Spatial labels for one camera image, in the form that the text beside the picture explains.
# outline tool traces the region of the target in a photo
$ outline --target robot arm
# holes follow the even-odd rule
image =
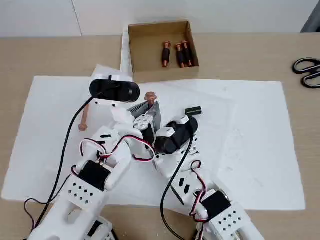
[[[72,167],[74,174],[29,240],[115,239],[112,224],[100,213],[110,191],[130,167],[132,152],[126,139],[139,141],[140,135],[127,135],[134,132],[124,126],[122,131],[104,126],[80,144],[81,161]]]
[[[171,139],[177,138],[180,131],[186,131],[186,126],[193,125],[197,130],[194,118],[184,116],[160,129],[156,134],[162,138],[162,154],[158,154],[154,160],[156,169],[168,181],[173,176],[179,165],[184,152],[189,144],[188,141],[181,141],[182,146],[177,146],[177,150],[171,153],[168,144]],[[198,137],[193,137],[194,141],[190,151],[180,168],[179,173],[171,184],[171,189],[179,201],[189,209],[189,215],[198,222],[197,239],[206,240],[263,240],[264,238],[251,222],[250,217],[233,200],[227,187],[210,171],[201,166],[201,155],[197,148]]]

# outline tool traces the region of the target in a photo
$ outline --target white paper sheet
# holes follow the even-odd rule
[[[235,100],[234,124],[218,176],[245,209],[306,208],[280,82],[198,79],[170,84]]]
[[[89,77],[35,77],[5,178],[3,198],[20,201],[29,197],[40,201],[48,198],[58,169],[66,129],[74,112],[89,98],[90,82]],[[162,82],[141,84],[141,96],[137,103],[143,102],[145,93],[151,90],[156,90],[158,95],[162,125],[176,115],[183,115],[185,108],[202,106],[203,114],[197,116],[198,149],[207,156],[203,166],[217,173],[234,113],[234,102],[228,98],[181,90]],[[129,108],[135,103],[121,105],[125,104]],[[80,132],[76,126],[80,118],[75,121],[70,134],[60,183],[70,172],[70,167],[80,159],[79,142],[92,136],[102,125],[112,123],[108,107],[94,103],[90,104],[86,132]],[[167,181],[152,163],[133,162],[119,186],[112,191],[108,203],[159,206],[166,184]],[[165,206],[183,212],[172,192],[168,194]]]
[[[27,197],[36,197],[45,200],[48,197],[57,172],[66,129],[72,114],[85,100],[85,94],[80,93],[88,91],[89,82],[87,77],[36,78],[32,84],[12,152],[10,167],[1,194],[3,198],[24,200]],[[203,141],[200,145],[203,161],[207,162],[208,158],[219,161],[219,154],[224,150],[218,176],[246,209],[305,209],[301,176],[281,83],[194,79],[147,83],[140,87],[142,93],[148,90],[156,91],[162,112],[162,123],[165,123],[178,110],[172,105],[164,108],[166,98],[173,98],[173,102],[177,105],[186,104],[185,101],[179,100],[179,97],[173,96],[172,87],[176,87],[174,90],[176,95],[177,92],[185,91],[189,94],[188,96],[192,96],[181,98],[190,99],[190,103],[200,101],[194,96],[202,93],[204,102],[199,103],[204,113],[197,118],[199,120],[198,134],[204,134],[199,137],[199,140]],[[43,89],[50,89],[50,92],[44,92]],[[217,105],[227,103],[225,107],[227,111],[221,116],[227,117],[227,122],[231,121],[233,115],[231,109],[234,109],[232,101],[217,96],[225,96],[236,102],[234,125],[224,148],[224,136],[217,140],[217,143],[221,143],[222,146],[217,143],[213,144],[213,139],[219,134],[218,129],[221,126],[228,128],[228,124],[222,124],[223,118],[220,118],[220,113],[213,110],[213,116],[210,115],[210,118],[214,122],[207,125],[201,123],[201,118],[205,118],[206,114],[210,113],[212,102]],[[39,104],[41,100],[45,100],[45,105]],[[105,124],[101,120],[99,122],[98,119],[108,117],[107,111],[101,111],[100,108],[98,110],[95,104],[90,108],[90,113],[98,117],[88,119],[87,132],[79,132],[77,127],[72,130],[61,182],[69,172],[69,167],[79,159],[79,141],[96,131],[98,125]],[[215,128],[216,133],[211,136],[213,139],[205,137],[205,134],[212,133],[213,128],[208,127]],[[165,185],[166,181],[151,164],[133,162],[129,172],[113,191],[109,203],[159,206]],[[183,212],[183,208],[171,192],[167,196],[166,207]]]

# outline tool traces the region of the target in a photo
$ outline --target scissors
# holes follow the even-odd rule
[[[312,63],[313,66],[309,66],[303,69],[298,69],[297,66],[300,63]],[[293,65],[292,65],[292,71],[295,74],[305,74],[309,73],[309,75],[304,76],[301,79],[301,84],[302,86],[308,88],[308,89],[318,89],[320,88],[320,84],[310,84],[308,81],[310,79],[315,79],[320,76],[320,60],[312,57],[304,57],[299,60],[297,60]]]

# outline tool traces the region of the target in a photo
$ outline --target table surface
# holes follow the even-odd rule
[[[302,87],[301,76],[292,73],[291,64],[306,56],[320,57],[320,48],[316,47],[320,34],[195,34],[194,43],[200,79],[283,83],[306,210],[248,213],[265,239],[319,239],[320,90]],[[96,64],[119,69],[120,59],[121,36],[0,38],[0,187],[33,77],[90,76]],[[38,216],[42,206],[31,203],[29,208]],[[165,214],[177,232],[191,238],[195,225],[189,217],[171,211]],[[158,208],[108,206],[102,215],[113,223],[120,240],[175,239],[165,229]],[[0,199],[0,240],[22,239],[30,227],[22,202]]]

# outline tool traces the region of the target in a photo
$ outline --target black cylindrical object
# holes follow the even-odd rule
[[[195,106],[195,107],[186,108],[184,112],[185,112],[185,115],[189,117],[189,116],[202,114],[202,109],[200,106]]]
[[[162,62],[163,65],[165,66],[165,61],[168,64],[170,61],[170,49],[169,48],[164,48],[162,51]]]
[[[134,82],[96,79],[90,84],[90,93],[96,99],[133,103],[140,96],[140,88]]]
[[[165,41],[163,43],[163,50],[162,50],[162,66],[166,68],[168,63],[170,62],[170,41]]]
[[[189,50],[188,42],[186,40],[182,41],[182,52],[184,54],[185,64],[189,67],[192,67],[192,59],[191,59],[191,52]]]

